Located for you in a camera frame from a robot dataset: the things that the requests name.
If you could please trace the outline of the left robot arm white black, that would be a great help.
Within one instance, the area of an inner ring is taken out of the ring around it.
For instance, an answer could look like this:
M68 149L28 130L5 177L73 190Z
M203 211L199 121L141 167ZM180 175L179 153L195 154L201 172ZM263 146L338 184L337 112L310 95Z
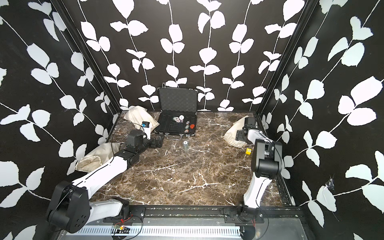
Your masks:
M132 130L126 147L102 166L87 175L57 184L46 213L48 225L71 234L78 232L89 222L112 218L127 220L131 217L129 202L122 198L91 202L92 196L114 177L131 168L147 149L161 148L164 134L153 138L141 130Z

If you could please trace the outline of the cream cloth bag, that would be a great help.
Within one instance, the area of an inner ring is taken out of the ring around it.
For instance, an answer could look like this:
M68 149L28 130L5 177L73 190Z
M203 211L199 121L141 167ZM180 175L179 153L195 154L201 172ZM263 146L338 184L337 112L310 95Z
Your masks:
M147 109L141 106L131 106L128 112L124 115L124 119L134 123L136 129L141 129L142 122L149 122L152 124L151 131L153 131L160 124L147 112Z
M237 131L240 131L243 129L244 124L245 124L245 118L247 116L241 118L237 122L235 122L232 127L225 133L223 136L223 139L231 146L236 147L236 148L243 148L247 145L246 142L244 141L237 141L236 140L236 135Z

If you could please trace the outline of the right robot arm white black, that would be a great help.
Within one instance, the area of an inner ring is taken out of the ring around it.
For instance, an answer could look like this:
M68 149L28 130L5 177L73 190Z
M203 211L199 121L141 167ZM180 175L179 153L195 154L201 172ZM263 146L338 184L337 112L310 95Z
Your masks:
M254 145L252 150L252 180L239 206L239 220L242 223L259 221L261 200L267 186L283 169L282 144L268 138L257 128L254 117L246 117L244 126L237 131L237 140Z

